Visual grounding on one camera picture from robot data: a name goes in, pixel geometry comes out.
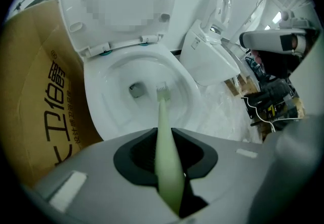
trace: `white toilet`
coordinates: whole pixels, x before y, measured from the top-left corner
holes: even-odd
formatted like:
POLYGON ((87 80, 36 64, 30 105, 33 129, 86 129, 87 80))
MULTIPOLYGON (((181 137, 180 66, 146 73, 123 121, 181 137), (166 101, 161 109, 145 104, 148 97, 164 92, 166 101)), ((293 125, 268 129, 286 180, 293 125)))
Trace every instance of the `white toilet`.
POLYGON ((240 73, 221 45, 230 20, 231 1, 210 0, 203 20, 196 20, 186 35, 180 62, 202 86, 219 84, 240 73))
POLYGON ((167 104, 171 127, 196 129, 200 92, 188 71, 160 43, 174 0, 59 2, 72 45, 85 58, 88 106, 104 140, 157 127, 160 82, 166 82, 171 92, 167 104))

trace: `brush head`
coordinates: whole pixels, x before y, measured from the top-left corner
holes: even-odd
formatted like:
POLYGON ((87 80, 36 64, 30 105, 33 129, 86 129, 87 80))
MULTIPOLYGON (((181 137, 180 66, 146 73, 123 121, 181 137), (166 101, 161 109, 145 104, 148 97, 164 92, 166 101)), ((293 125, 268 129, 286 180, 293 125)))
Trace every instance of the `brush head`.
POLYGON ((161 82, 156 86, 157 101, 163 98, 165 101, 170 99, 170 90, 166 82, 161 82))

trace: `brown cardboard box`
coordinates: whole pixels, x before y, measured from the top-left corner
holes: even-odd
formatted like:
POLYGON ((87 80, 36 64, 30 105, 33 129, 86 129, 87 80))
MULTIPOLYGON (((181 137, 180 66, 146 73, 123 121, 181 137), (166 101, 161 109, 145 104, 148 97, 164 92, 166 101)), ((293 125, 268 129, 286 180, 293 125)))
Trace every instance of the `brown cardboard box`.
POLYGON ((57 0, 10 19, 0 38, 0 139, 22 183, 100 142, 88 110, 83 64, 57 0))

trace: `cardboard box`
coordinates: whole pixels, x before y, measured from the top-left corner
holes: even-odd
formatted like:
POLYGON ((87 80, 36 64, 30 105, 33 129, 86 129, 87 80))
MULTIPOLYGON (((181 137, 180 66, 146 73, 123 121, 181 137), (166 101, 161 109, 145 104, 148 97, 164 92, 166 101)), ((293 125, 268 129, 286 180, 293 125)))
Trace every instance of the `cardboard box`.
POLYGON ((33 186, 67 158, 102 141, 88 110, 83 63, 57 0, 6 22, 0 83, 0 139, 22 183, 33 186))

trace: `white floor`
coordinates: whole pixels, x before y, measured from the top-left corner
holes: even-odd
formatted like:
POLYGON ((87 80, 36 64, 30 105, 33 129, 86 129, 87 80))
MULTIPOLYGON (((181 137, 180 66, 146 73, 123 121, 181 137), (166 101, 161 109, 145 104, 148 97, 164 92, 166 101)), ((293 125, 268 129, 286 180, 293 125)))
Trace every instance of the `white floor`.
POLYGON ((197 132, 209 136, 261 143, 257 127, 240 96, 233 96, 224 82, 208 87, 199 86, 203 108, 197 132))

